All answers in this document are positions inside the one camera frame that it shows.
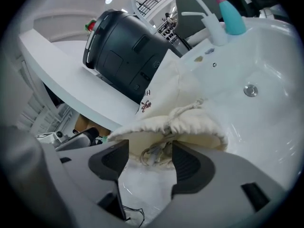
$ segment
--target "drawstring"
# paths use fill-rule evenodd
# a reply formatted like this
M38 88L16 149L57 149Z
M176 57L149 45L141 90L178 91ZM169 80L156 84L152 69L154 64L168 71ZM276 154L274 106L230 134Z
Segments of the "drawstring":
M187 110L201 108L202 104L203 104L203 99L198 99L195 101L195 103L192 103L192 104L184 106L184 107L178 107L178 108L173 109L169 113L167 122L163 125L162 133L163 133L164 137L160 141L152 144L149 148L145 149L142 152L142 154L140 156L141 163L145 166L149 166L143 158L143 156L146 153L149 153L150 151L152 151L153 148L156 148L162 144L163 144L163 146L161 146L161 150L163 150L163 148L166 146L164 143L171 142L171 141L177 139L177 136L175 134L172 134L171 129L170 129L171 122L175 118L179 117L182 113L184 113ZM160 162L159 165L169 163L170 161L171 161L170 159L164 160L164 161Z

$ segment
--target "circular drain hole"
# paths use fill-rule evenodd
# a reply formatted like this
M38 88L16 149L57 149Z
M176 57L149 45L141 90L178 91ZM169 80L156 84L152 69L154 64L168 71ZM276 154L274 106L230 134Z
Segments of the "circular drain hole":
M244 93L249 97L255 97L258 93L257 87L255 87L254 85L247 85L244 88Z

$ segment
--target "black wire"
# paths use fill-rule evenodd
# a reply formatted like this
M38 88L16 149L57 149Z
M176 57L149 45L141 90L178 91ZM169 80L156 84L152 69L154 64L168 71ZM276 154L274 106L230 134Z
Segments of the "black wire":
M143 222L144 222L144 219L145 219L145 215L144 215L143 209L142 209L142 208L140 208L140 209L132 209L132 208L127 207L127 206L124 206L124 205L123 205L123 208L124 208L125 210L129 210L129 211L137 211L137 212L140 212L140 213L142 214L143 220L142 220L141 224L139 225L139 227L141 227L142 224L143 224Z

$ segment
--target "faucet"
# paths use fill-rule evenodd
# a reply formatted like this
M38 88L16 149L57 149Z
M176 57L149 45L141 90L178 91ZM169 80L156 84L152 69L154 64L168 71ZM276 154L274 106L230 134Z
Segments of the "faucet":
M136 0L131 0L131 5L134 13L136 16L144 23L144 25L148 28L149 32L154 35L157 33L157 29L152 26L138 11L138 8L136 6Z
M228 37L227 37L225 30L219 23L218 18L215 16L214 13L211 13L211 11L207 7L207 5L202 0L195 0L195 1L197 1L198 4L205 10L207 15L202 12L182 12L181 15L182 16L193 16L193 15L202 16L203 18L201 21L208 29L208 31L211 35L213 44L215 46L225 45L228 42Z

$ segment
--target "cloth bag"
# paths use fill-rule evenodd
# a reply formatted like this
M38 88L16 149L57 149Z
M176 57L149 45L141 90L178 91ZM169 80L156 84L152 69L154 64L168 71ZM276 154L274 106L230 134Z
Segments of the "cloth bag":
M108 136L108 141L123 139L129 140L130 157L167 167L172 166L172 140L219 150L227 145L222 129L203 108L199 82L171 50L146 89L134 121ZM155 161L148 164L152 154Z

